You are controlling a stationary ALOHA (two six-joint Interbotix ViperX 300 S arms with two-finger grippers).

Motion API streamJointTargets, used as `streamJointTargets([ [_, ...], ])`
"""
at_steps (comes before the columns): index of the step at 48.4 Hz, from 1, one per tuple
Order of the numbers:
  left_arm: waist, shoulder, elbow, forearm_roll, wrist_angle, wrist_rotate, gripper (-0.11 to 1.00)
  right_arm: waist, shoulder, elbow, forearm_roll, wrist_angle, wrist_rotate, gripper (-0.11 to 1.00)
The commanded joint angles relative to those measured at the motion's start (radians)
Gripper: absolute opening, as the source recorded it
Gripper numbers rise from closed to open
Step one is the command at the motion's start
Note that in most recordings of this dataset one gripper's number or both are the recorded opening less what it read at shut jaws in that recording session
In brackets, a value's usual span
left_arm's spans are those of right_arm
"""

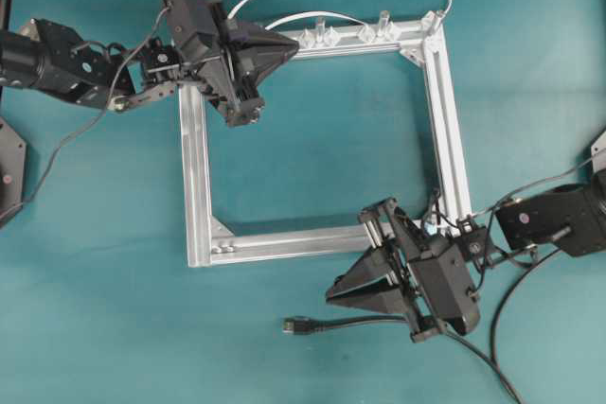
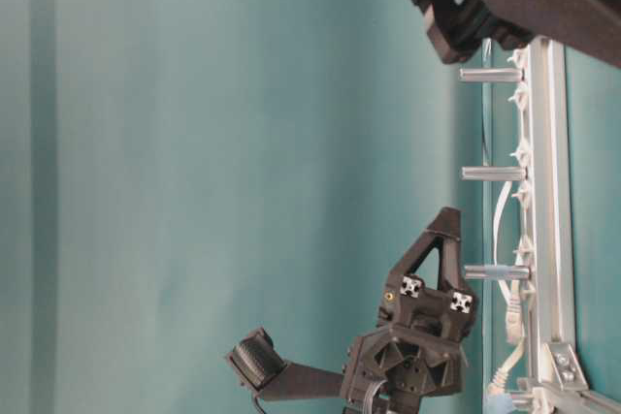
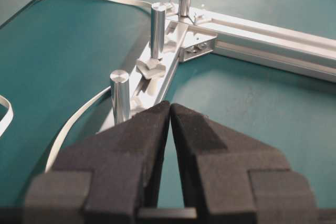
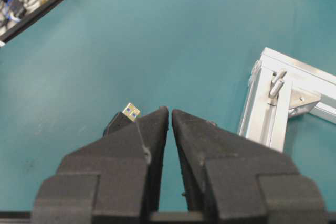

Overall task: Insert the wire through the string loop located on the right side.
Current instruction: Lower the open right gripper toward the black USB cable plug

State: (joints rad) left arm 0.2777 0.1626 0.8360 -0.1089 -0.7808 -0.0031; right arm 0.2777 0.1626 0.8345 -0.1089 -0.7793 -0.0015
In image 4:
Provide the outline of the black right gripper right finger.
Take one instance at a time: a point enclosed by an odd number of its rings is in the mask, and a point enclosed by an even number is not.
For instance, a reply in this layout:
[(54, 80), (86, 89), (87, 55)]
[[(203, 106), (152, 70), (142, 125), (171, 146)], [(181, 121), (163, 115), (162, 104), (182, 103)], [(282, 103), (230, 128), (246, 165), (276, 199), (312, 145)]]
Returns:
[(172, 126), (190, 211), (215, 223), (327, 223), (316, 183), (291, 157), (175, 109)]

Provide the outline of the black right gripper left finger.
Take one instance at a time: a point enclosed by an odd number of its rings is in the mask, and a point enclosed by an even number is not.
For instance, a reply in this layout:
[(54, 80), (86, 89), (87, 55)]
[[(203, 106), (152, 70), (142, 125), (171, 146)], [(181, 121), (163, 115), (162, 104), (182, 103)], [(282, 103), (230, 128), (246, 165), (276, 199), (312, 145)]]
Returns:
[(44, 180), (32, 223), (141, 223), (157, 211), (169, 124), (166, 107), (61, 161)]

